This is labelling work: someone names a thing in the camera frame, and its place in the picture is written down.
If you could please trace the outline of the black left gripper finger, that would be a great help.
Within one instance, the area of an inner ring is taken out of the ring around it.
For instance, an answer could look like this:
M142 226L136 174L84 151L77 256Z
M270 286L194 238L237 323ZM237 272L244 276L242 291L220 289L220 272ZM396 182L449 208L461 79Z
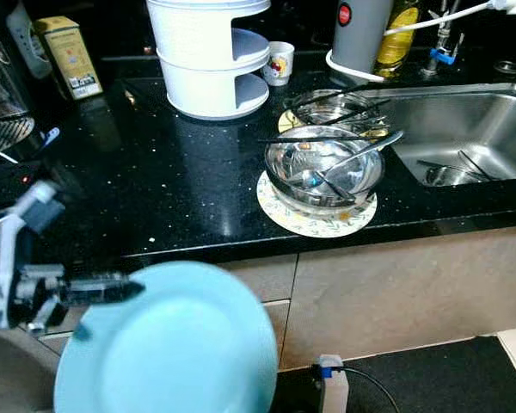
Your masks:
M93 278L69 280L66 304L115 304L135 298L145 286L126 273L95 273Z

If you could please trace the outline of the light blue round plate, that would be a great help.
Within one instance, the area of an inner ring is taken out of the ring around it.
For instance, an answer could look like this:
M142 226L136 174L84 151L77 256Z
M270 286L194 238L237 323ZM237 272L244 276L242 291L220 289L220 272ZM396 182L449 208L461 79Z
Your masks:
M53 413L268 413L273 323L230 272L196 261L132 275L143 291L92 305L60 355Z

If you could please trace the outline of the black power strip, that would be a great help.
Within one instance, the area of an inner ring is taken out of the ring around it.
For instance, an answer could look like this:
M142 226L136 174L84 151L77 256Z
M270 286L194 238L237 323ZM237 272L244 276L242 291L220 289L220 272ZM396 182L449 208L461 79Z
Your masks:
M34 182L34 168L0 166L0 207L13 205Z

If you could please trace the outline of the chrome and black appliance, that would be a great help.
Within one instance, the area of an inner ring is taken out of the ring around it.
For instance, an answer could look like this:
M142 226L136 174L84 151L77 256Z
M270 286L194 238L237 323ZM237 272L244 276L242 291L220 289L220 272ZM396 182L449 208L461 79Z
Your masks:
M0 153L30 160L45 145L41 110L52 64L22 0L0 0Z

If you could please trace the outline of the floral rimmed white plate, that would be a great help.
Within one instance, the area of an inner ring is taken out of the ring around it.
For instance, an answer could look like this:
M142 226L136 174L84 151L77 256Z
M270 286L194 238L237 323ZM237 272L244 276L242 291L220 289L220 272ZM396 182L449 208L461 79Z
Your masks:
M275 224L286 231L305 237L345 237L361 231L371 223L378 210L378 196L369 195L365 203L348 207L322 210L300 209L300 204L283 195L274 187L268 174L261 173L255 184L261 210Z

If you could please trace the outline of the large steel bowl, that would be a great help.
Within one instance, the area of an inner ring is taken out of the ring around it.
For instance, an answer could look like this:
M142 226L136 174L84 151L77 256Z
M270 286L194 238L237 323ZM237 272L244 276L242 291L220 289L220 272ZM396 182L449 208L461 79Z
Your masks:
M335 126L299 126L277 138L351 133ZM372 195L383 178L383 154L373 152L332 172L323 174L323 171L371 144L369 141L273 143L266 146L263 162L274 187L297 203L317 208L355 207Z

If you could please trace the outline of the yellow tea box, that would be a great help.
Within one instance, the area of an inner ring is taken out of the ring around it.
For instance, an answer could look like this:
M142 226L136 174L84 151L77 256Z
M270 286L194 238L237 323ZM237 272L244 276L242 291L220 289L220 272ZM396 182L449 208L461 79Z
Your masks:
M33 29L45 43L55 66L55 82L66 99L81 100L103 93L80 25L66 16L41 17L34 20Z

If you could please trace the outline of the pale yellow plate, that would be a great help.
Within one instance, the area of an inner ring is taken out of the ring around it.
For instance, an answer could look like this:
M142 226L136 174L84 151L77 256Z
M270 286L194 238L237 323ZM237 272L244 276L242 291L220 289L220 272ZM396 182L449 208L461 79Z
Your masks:
M292 110L287 109L283 111L283 113L280 115L280 118L278 118L277 130L278 133L285 133L286 130L306 125L308 125L308 123L298 118L298 116L294 114Z

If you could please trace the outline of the white tiered plastic rack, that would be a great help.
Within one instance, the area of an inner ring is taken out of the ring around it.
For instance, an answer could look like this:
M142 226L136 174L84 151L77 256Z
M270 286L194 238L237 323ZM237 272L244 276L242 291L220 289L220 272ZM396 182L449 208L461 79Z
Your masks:
M202 120L254 113L269 97L257 75L269 40L233 27L259 15L270 0L145 0L167 97L176 110Z

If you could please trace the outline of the black chopstick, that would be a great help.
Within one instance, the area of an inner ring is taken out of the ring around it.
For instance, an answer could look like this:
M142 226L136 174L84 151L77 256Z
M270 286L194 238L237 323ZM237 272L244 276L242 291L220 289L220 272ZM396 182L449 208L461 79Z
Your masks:
M373 137L373 135L310 135L304 138L274 138L266 140L256 140L256 143L267 143L267 145L273 145L273 143L313 143L323 141L369 141L375 142L380 140L380 137Z
M471 166L473 166L473 168L475 170L477 170L477 173L479 174L479 176L483 176L486 178L487 181L497 181L497 178L495 178L494 176L491 176L489 173L486 172L486 170L484 170L482 168L481 165L479 165L478 163L476 163L474 161L474 158L470 156L470 154L466 153L465 151L461 150L461 151L458 151L458 154L461 155L461 157L468 163L470 164Z

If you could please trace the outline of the small white printed cup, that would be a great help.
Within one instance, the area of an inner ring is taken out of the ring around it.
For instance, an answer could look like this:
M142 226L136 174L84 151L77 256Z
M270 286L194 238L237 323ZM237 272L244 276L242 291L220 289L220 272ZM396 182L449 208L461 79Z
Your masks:
M270 40L269 56L266 66L262 67L262 77L270 86L285 86L289 83L293 70L296 47L283 40Z

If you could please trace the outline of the beige cabinet front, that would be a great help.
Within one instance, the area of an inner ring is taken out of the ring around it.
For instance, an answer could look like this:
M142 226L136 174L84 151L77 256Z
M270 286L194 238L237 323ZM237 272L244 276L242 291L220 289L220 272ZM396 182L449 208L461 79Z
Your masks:
M62 225L38 262L137 270L209 262L280 300L280 365L320 354L371 355L516 328L516 225L368 225L301 237L261 216L226 223Z

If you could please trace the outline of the long steel spoon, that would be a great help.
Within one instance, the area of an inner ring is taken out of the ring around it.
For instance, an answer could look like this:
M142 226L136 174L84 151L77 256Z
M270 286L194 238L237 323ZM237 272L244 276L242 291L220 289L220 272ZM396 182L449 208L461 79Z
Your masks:
M364 157L365 155L371 154L373 152L379 152L383 148L387 148L387 146L392 145L392 143L398 142L400 138L404 137L404 134L406 134L404 131L396 131L396 133L392 133L391 135L389 135L389 137L384 138L384 140L372 143L371 145L366 146L363 150L358 151L353 155L349 155L349 157L344 158L344 160L340 160L332 166L329 166L329 168L323 171L323 174L332 172L332 170L341 168L341 166L348 165L348 163L357 160L357 158Z

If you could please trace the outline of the black floor mat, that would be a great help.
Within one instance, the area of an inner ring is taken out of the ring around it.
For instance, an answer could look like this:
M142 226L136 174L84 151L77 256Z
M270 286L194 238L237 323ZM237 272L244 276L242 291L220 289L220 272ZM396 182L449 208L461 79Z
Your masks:
M347 365L346 413L516 413L516 367L495 336Z

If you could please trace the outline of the steel faucet with blue clip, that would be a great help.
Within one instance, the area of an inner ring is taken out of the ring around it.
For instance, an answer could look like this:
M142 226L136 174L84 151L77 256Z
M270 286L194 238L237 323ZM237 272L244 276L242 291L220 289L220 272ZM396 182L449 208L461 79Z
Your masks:
M455 15L461 10L462 0L442 0L442 16ZM464 40L464 33L453 33L454 20L442 22L436 30L436 44L428 52L426 66L421 68L420 74L425 79L438 77L440 66L451 66L456 62L459 48Z

